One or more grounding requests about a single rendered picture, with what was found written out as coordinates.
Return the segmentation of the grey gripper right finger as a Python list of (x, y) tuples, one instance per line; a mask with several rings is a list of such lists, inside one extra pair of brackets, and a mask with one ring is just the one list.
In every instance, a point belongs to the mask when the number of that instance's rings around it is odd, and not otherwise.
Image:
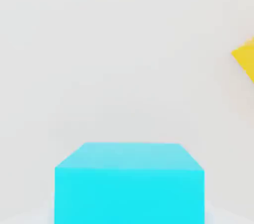
[(243, 218), (205, 201), (205, 224), (243, 224)]

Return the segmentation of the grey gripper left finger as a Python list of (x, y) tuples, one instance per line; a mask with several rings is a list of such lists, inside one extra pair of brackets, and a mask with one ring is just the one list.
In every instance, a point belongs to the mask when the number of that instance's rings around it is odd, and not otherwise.
[(51, 199), (40, 208), (6, 219), (4, 224), (54, 224), (54, 206), (54, 199)]

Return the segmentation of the small cyan cube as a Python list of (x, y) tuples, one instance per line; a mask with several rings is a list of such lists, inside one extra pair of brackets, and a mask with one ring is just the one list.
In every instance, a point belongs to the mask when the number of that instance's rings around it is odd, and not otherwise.
[(55, 168), (54, 224), (204, 224), (205, 174), (173, 143), (85, 143)]

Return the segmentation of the small yellow cube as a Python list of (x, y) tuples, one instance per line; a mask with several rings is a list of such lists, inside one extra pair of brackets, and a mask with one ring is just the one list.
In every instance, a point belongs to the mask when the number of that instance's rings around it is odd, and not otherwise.
[(236, 50), (233, 50), (232, 56), (254, 83), (254, 37), (247, 40)]

